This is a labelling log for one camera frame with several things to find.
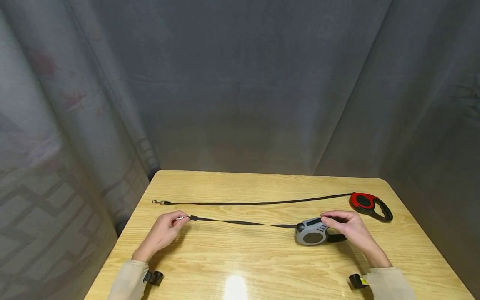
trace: beige sleeve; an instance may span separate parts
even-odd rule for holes
[[[364,276],[375,300],[415,300],[415,293],[399,268],[370,268]]]
[[[147,263],[126,261],[113,282],[108,300],[140,300],[144,295],[144,277],[147,272]]]

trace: tabletop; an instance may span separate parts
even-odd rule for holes
[[[392,264],[402,269],[418,299],[473,299],[390,185],[378,178],[159,171],[105,261],[86,300],[106,299],[121,265],[132,256],[159,214],[189,215],[263,224],[297,224],[327,210],[351,210],[348,196],[313,202],[253,205],[158,205],[172,202],[258,202],[350,192],[378,196],[394,219],[361,215]],[[348,241],[303,246],[294,229],[190,221],[150,262],[165,274],[147,285],[143,299],[312,300],[373,299],[369,288],[352,290],[348,276],[368,264]]]

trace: hand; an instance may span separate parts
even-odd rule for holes
[[[344,234],[352,244],[360,249],[371,267],[382,268],[392,266],[385,252],[377,242],[375,242],[357,212],[334,210],[324,212],[321,216],[323,223]],[[341,218],[344,223],[337,222],[329,217]]]
[[[190,221],[189,217],[180,220],[175,220],[175,218],[186,215],[180,210],[160,215],[144,241],[133,253],[132,259],[147,263],[155,253],[170,245],[183,225]]]

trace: finger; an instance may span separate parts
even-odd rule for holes
[[[170,222],[173,222],[175,218],[178,218],[181,216],[187,216],[187,214],[181,210],[177,210],[175,212],[164,214],[163,216],[165,219],[169,220]]]
[[[177,229],[177,230],[180,230],[185,224],[188,223],[188,221],[190,221],[190,218],[189,217],[185,217],[183,219],[180,219],[180,220],[177,220],[174,224],[173,224],[173,228]]]
[[[339,218],[342,218],[342,219],[350,220],[356,215],[356,212],[346,211],[346,210],[331,210],[331,211],[328,211],[328,212],[324,212],[320,215],[321,216],[336,216],[336,217],[339,217]]]
[[[173,220],[173,222],[172,222],[172,227],[175,226],[175,225],[176,225],[178,222],[180,222],[180,221],[182,221],[182,222],[185,221],[185,223],[187,223],[188,221],[190,221],[190,217],[189,217],[189,216],[185,216],[185,217],[182,218],[182,219]]]
[[[337,222],[337,221],[335,221],[335,220],[333,220],[332,218],[329,218],[329,217],[327,217],[327,216],[323,216],[323,217],[322,217],[322,222],[323,222],[325,225],[327,225],[327,226],[329,226],[329,227],[331,227],[331,228],[334,228],[334,229],[338,230],[338,231],[341,232],[341,233],[342,233],[343,228],[345,227],[345,224],[340,223],[340,222]]]

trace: gray backdrop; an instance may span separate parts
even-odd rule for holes
[[[480,2],[0,9],[0,298],[82,299],[159,166],[384,178],[480,297]]]

